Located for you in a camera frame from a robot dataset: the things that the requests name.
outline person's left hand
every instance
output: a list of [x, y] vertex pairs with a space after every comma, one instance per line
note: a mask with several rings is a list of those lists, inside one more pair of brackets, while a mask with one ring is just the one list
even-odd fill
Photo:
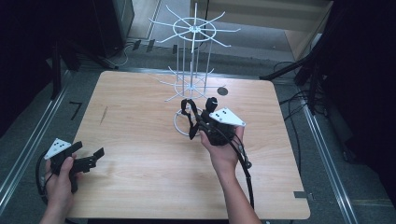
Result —
[[69, 172], [73, 167], [74, 159], [68, 157], [62, 164], [59, 176], [53, 175], [50, 169], [50, 160], [46, 163], [46, 185], [48, 206], [40, 223], [64, 223], [67, 213], [73, 206], [73, 194]]

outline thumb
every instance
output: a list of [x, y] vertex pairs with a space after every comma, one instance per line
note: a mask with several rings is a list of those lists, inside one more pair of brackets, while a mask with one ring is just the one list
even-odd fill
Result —
[[241, 141], [241, 143], [243, 142], [244, 131], [245, 131], [245, 127], [243, 127], [243, 126], [237, 126], [237, 127], [235, 128], [235, 135], [239, 138], [239, 140]]
[[66, 160], [64, 160], [64, 164], [62, 164], [61, 167], [61, 172], [59, 173], [59, 178], [60, 179], [69, 179], [69, 172], [73, 167], [73, 158], [72, 157], [67, 157]]

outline wire spiral rack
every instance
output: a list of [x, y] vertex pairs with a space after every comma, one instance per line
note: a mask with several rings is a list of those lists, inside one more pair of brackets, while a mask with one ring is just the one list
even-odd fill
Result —
[[[173, 86], [175, 90], [175, 95], [165, 100], [165, 102], [171, 101], [176, 97], [182, 97], [184, 99], [197, 99], [201, 97], [205, 97], [206, 91], [208, 88], [220, 88], [223, 86], [208, 86], [206, 85], [207, 77], [210, 75], [214, 69], [212, 68], [209, 71], [209, 62], [210, 55], [212, 50], [213, 42], [222, 45], [225, 48], [230, 47], [231, 45], [225, 45], [215, 39], [216, 34], [225, 32], [225, 33], [235, 33], [237, 30], [220, 30], [217, 29], [213, 24], [214, 21], [220, 19], [225, 12], [222, 12], [215, 19], [207, 21], [200, 18], [197, 18], [197, 3], [195, 3], [194, 17], [181, 18], [174, 11], [172, 11], [168, 6], [166, 6], [168, 11], [177, 17], [177, 20], [173, 24], [164, 23], [160, 21], [154, 21], [149, 19], [154, 24], [169, 26], [172, 27], [174, 34], [165, 38], [164, 40], [157, 41], [158, 43], [163, 43], [168, 41], [174, 37], [177, 38], [177, 68], [176, 70], [172, 69], [168, 66], [168, 69], [175, 75], [176, 80], [174, 83], [164, 82], [159, 80], [162, 84]], [[199, 60], [200, 60], [200, 48], [197, 45], [201, 45], [204, 42], [209, 42], [209, 52], [207, 54], [206, 67], [204, 72], [199, 72]], [[186, 55], [188, 49], [186, 48], [186, 43], [189, 43], [191, 46], [191, 54], [190, 57]], [[181, 114], [181, 109], [179, 109], [174, 116], [174, 125], [178, 132], [189, 135], [188, 133], [183, 132], [177, 126], [177, 118]]]

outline white bracket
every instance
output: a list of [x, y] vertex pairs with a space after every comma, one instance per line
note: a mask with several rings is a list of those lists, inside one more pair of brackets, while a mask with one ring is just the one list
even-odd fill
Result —
[[218, 121], [219, 123], [230, 124], [234, 126], [246, 126], [246, 123], [238, 118], [238, 116], [236, 116], [235, 113], [233, 113], [233, 111], [227, 107], [210, 113], [209, 117]]
[[55, 141], [53, 142], [52, 146], [49, 148], [49, 151], [47, 154], [44, 156], [45, 160], [48, 160], [52, 158], [53, 156], [57, 155], [58, 153], [64, 151], [68, 147], [70, 147], [71, 144], [68, 142], [65, 142], [64, 140], [61, 140], [59, 138], [56, 138]]

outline small black object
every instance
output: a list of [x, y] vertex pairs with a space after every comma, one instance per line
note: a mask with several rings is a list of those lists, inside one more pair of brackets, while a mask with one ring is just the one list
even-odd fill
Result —
[[294, 191], [294, 198], [307, 198], [304, 191]]
[[152, 48], [154, 47], [154, 42], [155, 42], [155, 39], [152, 39], [148, 42], [148, 48], [147, 48], [146, 52], [152, 51]]
[[73, 117], [70, 119], [70, 120], [73, 120], [73, 119], [76, 117], [76, 115], [77, 115], [79, 109], [81, 108], [82, 103], [77, 103], [77, 102], [70, 101], [69, 104], [70, 104], [70, 105], [78, 105], [78, 107], [77, 107], [77, 109], [76, 109], [76, 111], [75, 111]]
[[247, 165], [247, 168], [250, 169], [253, 164], [251, 164], [251, 161], [247, 161], [246, 165]]
[[[82, 148], [81, 142], [76, 142], [72, 146], [68, 147], [64, 151], [56, 154], [50, 159], [50, 168], [53, 174], [59, 175], [61, 172], [62, 164], [67, 157], [71, 157], [73, 152], [76, 152]], [[96, 167], [96, 161], [99, 160], [101, 157], [105, 155], [105, 151], [103, 148], [100, 148], [92, 156], [81, 158], [74, 160], [73, 168], [70, 170], [69, 179], [72, 185], [72, 193], [75, 193], [78, 190], [77, 180], [76, 180], [76, 173], [83, 172], [87, 173], [90, 171], [91, 168]]]
[[226, 88], [224, 88], [224, 87], [220, 87], [220, 88], [218, 88], [218, 94], [219, 95], [227, 95], [228, 94], [228, 90], [226, 89]]
[[176, 54], [176, 53], [177, 53], [177, 45], [174, 45], [172, 49], [172, 54]]
[[133, 48], [132, 50], [137, 50], [137, 49], [139, 49], [140, 43], [141, 43], [141, 42], [142, 42], [141, 40], [138, 40], [138, 41], [134, 42], [134, 48]]

